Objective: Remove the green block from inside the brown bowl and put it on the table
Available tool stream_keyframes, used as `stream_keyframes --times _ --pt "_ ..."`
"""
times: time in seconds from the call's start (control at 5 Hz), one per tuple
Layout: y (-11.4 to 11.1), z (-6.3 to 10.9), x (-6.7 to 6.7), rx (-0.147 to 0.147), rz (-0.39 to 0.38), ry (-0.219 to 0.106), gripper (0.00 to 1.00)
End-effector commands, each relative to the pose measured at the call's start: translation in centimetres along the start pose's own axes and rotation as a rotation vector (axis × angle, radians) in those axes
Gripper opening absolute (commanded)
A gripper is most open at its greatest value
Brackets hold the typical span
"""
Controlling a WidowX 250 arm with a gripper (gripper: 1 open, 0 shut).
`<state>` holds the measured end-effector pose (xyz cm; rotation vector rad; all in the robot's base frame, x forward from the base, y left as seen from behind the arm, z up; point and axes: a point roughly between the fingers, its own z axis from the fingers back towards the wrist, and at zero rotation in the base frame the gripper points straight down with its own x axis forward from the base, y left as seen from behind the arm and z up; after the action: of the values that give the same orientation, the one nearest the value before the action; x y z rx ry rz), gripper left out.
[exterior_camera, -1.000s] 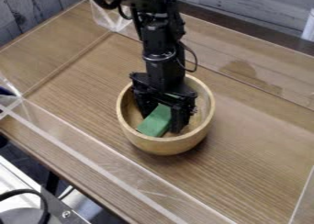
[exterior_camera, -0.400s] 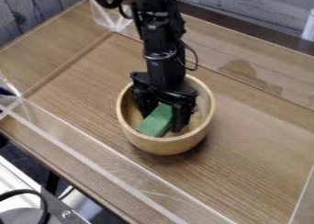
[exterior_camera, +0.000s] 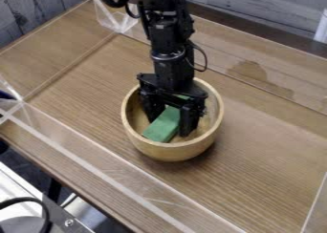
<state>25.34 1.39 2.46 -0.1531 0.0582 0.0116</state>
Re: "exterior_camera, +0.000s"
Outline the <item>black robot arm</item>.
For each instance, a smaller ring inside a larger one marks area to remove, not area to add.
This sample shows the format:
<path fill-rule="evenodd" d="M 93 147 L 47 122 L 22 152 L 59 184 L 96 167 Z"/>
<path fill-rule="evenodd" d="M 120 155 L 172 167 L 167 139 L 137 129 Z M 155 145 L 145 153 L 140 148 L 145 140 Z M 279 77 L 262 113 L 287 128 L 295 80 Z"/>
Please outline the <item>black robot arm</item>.
<path fill-rule="evenodd" d="M 191 40 L 195 20 L 187 0 L 101 0 L 112 8 L 126 9 L 142 22 L 150 41 L 155 72 L 138 74 L 141 103 L 149 120 L 156 120 L 168 105 L 180 113 L 179 134 L 196 130 L 205 114 L 207 91 L 197 85 L 195 51 Z"/>

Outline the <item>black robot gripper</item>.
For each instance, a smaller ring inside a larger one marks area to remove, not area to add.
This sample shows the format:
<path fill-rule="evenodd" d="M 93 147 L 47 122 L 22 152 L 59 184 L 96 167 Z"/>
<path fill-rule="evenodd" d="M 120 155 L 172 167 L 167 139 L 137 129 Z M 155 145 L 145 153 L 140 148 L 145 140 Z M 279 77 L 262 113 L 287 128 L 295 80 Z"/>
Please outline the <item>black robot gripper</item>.
<path fill-rule="evenodd" d="M 152 51 L 150 58 L 155 73 L 137 75 L 144 111 L 149 122 L 155 122 L 165 110 L 165 104 L 179 108 L 179 135 L 188 137 L 199 126 L 208 98 L 207 91 L 195 82 L 199 70 L 195 50 L 180 49 L 175 53 Z"/>

